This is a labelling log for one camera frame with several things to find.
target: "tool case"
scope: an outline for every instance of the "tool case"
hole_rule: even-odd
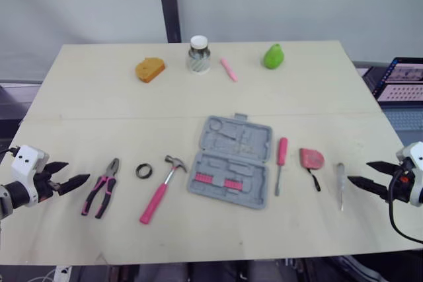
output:
[[[200,139],[188,181],[188,191],[262,209],[266,206],[272,128],[235,119],[210,116]]]

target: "pliers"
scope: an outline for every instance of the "pliers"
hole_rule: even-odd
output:
[[[95,184],[94,188],[91,190],[90,194],[88,195],[87,199],[85,200],[84,207],[82,208],[81,215],[87,216],[90,210],[91,203],[95,195],[98,191],[103,187],[103,185],[107,184],[106,186],[106,193],[104,195],[103,202],[101,203],[100,208],[95,215],[95,218],[100,219],[107,208],[107,205],[110,202],[110,198],[112,197],[112,190],[113,187],[116,185],[115,175],[119,169],[119,159],[113,159],[113,161],[107,166],[106,173],[100,176],[97,179],[97,183]]]

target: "screwdriver shaft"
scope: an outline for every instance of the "screwdriver shaft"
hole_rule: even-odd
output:
[[[276,179],[275,195],[279,196],[280,194],[280,174],[282,171],[282,165],[278,165],[278,178]]]

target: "jar lid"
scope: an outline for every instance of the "jar lid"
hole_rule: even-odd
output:
[[[208,40],[205,36],[193,36],[191,38],[191,46],[194,49],[201,50],[207,47]]]

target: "black pole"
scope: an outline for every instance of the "black pole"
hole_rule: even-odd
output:
[[[165,18],[166,35],[168,43],[181,43],[178,1],[161,0],[163,16]]]

